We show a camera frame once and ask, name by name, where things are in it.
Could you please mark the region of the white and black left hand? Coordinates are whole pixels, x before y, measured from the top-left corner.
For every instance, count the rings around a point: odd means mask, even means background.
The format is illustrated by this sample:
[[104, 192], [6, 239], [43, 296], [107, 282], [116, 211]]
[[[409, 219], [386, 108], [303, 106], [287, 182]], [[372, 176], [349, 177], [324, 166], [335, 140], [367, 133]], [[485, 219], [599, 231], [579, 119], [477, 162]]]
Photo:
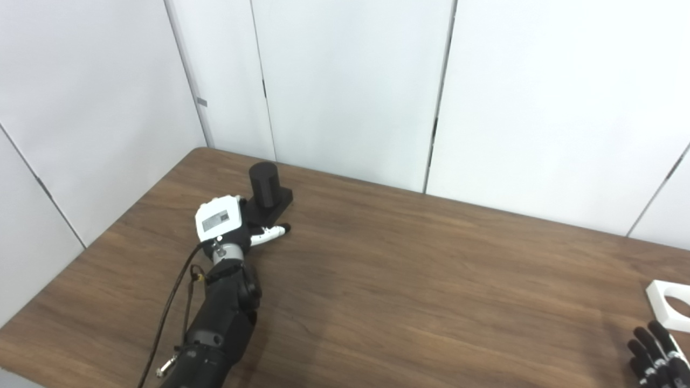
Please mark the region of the white and black left hand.
[[233, 250], [244, 255], [254, 246], [290, 233], [290, 224], [269, 224], [256, 218], [251, 203], [242, 196], [224, 196], [200, 205], [195, 215], [196, 231], [208, 258], [221, 258], [222, 252], [230, 256]]

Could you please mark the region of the white and black right hand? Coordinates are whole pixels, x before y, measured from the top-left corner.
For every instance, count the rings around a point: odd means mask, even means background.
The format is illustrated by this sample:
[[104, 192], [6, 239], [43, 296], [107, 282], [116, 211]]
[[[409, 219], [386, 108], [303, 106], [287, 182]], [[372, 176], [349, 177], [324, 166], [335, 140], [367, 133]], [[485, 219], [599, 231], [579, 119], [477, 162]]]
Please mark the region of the white and black right hand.
[[639, 387], [689, 387], [688, 358], [660, 322], [636, 327], [633, 335], [627, 343], [629, 366]]

